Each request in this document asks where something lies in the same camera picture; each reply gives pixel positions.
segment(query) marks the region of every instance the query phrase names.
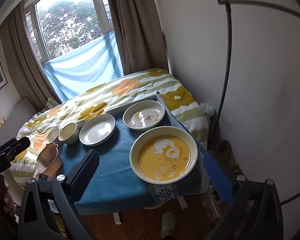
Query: yellow flower pattern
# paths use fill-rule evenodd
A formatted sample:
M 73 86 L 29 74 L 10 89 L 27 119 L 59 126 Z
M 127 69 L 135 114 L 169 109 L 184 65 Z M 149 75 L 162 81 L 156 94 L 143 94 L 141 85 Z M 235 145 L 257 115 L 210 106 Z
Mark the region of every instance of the yellow flower pattern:
M 26 155 L 26 153 L 28 152 L 28 150 L 24 150 L 23 152 L 19 153 L 14 160 L 12 161 L 12 163 L 16 163 L 17 161 L 22 161 L 23 157 Z
M 84 111 L 82 111 L 80 113 L 80 118 L 79 121 L 81 120 L 90 120 L 93 117 L 102 114 L 104 112 L 104 108 L 107 106 L 108 104 L 106 102 L 101 102 L 99 104 L 97 104 L 96 106 L 90 106 L 87 109 L 85 109 Z
M 161 96 L 170 111 L 176 110 L 180 106 L 189 106 L 194 102 L 193 96 L 182 86 L 178 87 L 176 91 L 171 91 Z
M 94 91 L 94 90 L 97 90 L 98 88 L 101 88 L 104 84 L 105 84 L 105 83 L 103 83 L 103 84 L 101 84 L 101 85 L 98 85 L 98 86 L 96 86 L 96 87 L 94 87 L 94 88 L 90 88 L 90 89 L 87 90 L 86 92 L 92 92 L 92 91 Z
M 49 110 L 49 117 L 55 116 L 58 112 L 61 111 L 61 106 L 60 107 L 54 107 Z
M 43 115 L 37 119 L 34 120 L 34 122 L 30 122 L 27 124 L 27 127 L 28 128 L 32 128 L 33 126 L 36 126 L 36 125 L 39 125 L 40 123 L 42 123 L 42 121 L 46 120 L 47 119 L 47 116 L 46 115 Z
M 159 69 L 151 69 L 148 74 L 151 77 L 158 77 L 158 76 L 161 76 L 163 74 L 170 74 L 170 73 L 166 69 L 160 69 L 159 68 Z
M 141 82 L 135 81 L 133 78 L 123 80 L 116 88 L 112 90 L 112 94 L 118 94 L 119 97 L 128 94 L 132 89 L 139 88 Z
M 46 146 L 46 138 L 48 136 L 49 132 L 45 132 L 44 134 L 37 134 L 34 138 L 33 148 L 37 152 L 41 152 L 43 148 Z

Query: curved metal rod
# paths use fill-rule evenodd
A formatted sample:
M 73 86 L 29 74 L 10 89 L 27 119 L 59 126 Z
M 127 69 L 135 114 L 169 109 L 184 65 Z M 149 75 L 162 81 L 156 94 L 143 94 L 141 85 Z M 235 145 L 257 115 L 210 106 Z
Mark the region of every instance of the curved metal rod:
M 272 9 L 276 9 L 279 11 L 283 11 L 289 14 L 292 14 L 298 18 L 300 18 L 300 13 L 292 10 L 290 8 L 275 4 L 275 3 L 269 3 L 269 2 L 260 2 L 260 1 L 254 1 L 254 0 L 218 0 L 218 4 L 248 4 L 248 5 L 258 5 L 262 7 L 268 7 Z
M 228 52 L 227 52 L 227 62 L 226 62 L 226 75 L 223 83 L 223 90 L 222 90 L 222 95 L 221 95 L 221 100 L 219 104 L 219 110 L 217 113 L 217 118 L 216 122 L 214 124 L 214 127 L 212 129 L 212 133 L 210 136 L 210 139 L 208 141 L 208 146 L 210 146 L 211 141 L 213 139 L 214 133 L 217 129 L 223 103 L 225 101 L 225 96 L 226 96 L 226 89 L 228 85 L 228 79 L 229 79 L 229 72 L 230 72 L 230 62 L 231 62 L 231 49 L 232 49 L 232 22 L 231 22 L 231 4 L 246 4 L 246 5 L 257 5 L 257 6 L 262 6 L 262 7 L 268 7 L 276 10 L 280 10 L 289 14 L 292 14 L 298 18 L 300 18 L 300 13 L 297 11 L 294 11 L 292 9 L 289 9 L 287 7 L 274 4 L 274 3 L 268 3 L 268 2 L 260 2 L 260 1 L 255 1 L 255 0 L 218 0 L 218 4 L 224 4 L 226 6 L 226 13 L 227 13 L 227 23 L 228 23 Z
M 228 49 L 227 49 L 227 62 L 226 62 L 226 75 L 225 75 L 225 80 L 223 82 L 223 90 L 222 90 L 222 95 L 221 95 L 221 100 L 219 104 L 219 110 L 217 114 L 217 119 L 216 122 L 213 126 L 212 133 L 208 142 L 208 146 L 211 143 L 211 140 L 213 139 L 214 133 L 217 129 L 218 123 L 219 123 L 219 118 L 221 115 L 223 103 L 225 101 L 226 97 L 226 91 L 227 91 L 227 86 L 228 86 L 228 80 L 229 80 L 229 73 L 230 73 L 230 62 L 231 62 L 231 51 L 232 51 L 232 21 L 231 21 L 231 6 L 230 3 L 224 3 L 226 5 L 226 12 L 227 12 L 227 24 L 228 24 Z

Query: bowl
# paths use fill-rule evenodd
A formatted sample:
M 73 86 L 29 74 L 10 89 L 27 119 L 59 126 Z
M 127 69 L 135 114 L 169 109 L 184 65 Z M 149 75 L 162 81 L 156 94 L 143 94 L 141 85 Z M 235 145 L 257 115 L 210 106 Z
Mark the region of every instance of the bowl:
M 48 134 L 47 138 L 46 138 L 46 144 L 54 142 L 55 144 L 60 145 L 61 141 L 58 138 L 59 133 L 60 133 L 60 129 L 59 128 L 52 129 L 50 131 L 50 133 Z
M 155 127 L 164 117 L 165 109 L 157 101 L 146 100 L 130 106 L 123 114 L 123 123 L 138 131 Z
M 37 157 L 38 172 L 48 176 L 53 176 L 54 173 L 61 167 L 62 160 L 58 153 L 58 145 L 49 143 Z
M 130 165 L 142 180 L 168 184 L 184 178 L 195 166 L 198 147 L 192 136 L 173 126 L 143 133 L 130 150 Z
M 67 124 L 59 133 L 58 139 L 68 145 L 74 144 L 79 139 L 77 124 L 74 122 Z
M 81 128 L 86 124 L 87 121 L 88 121 L 88 120 L 81 120 L 81 121 L 76 122 L 79 131 L 80 131 Z
M 115 127 L 115 119 L 110 114 L 93 117 L 81 128 L 80 141 L 87 146 L 96 146 L 109 139 Z

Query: ceramic cup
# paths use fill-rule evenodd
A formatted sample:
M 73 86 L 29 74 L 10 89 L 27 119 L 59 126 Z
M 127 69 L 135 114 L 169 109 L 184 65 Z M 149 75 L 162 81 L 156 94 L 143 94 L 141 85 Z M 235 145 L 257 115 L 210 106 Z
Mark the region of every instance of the ceramic cup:
M 52 176 L 62 165 L 58 145 L 49 143 L 38 155 L 37 165 L 40 174 Z
M 87 121 L 88 121 L 88 120 L 81 120 L 81 121 L 76 122 L 79 131 L 80 131 L 81 128 L 86 124 Z
M 67 124 L 59 133 L 58 139 L 68 145 L 74 144 L 79 139 L 77 124 L 74 122 Z
M 48 136 L 46 138 L 46 144 L 54 142 L 55 144 L 60 145 L 62 142 L 58 138 L 59 133 L 60 133 L 59 128 L 55 128 L 55 129 L 51 130 L 51 132 L 48 134 Z

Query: window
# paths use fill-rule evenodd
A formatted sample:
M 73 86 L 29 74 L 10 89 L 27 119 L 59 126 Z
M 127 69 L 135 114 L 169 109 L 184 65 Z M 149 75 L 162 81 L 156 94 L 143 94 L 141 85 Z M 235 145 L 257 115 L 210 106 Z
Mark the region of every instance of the window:
M 37 0 L 26 19 L 41 63 L 113 30 L 108 0 Z
M 32 44 L 34 45 L 35 52 L 37 53 L 37 56 L 38 56 L 39 60 L 42 60 L 42 56 L 41 56 L 41 53 L 40 53 L 40 50 L 39 50 L 39 47 L 38 47 L 37 39 L 34 35 L 34 29 L 33 29 L 33 26 L 32 26 L 30 11 L 27 11 L 27 13 L 26 13 L 26 21 L 27 21 L 27 26 L 28 26 L 28 29 L 29 29 L 30 37 L 31 37 L 31 40 L 32 40 Z

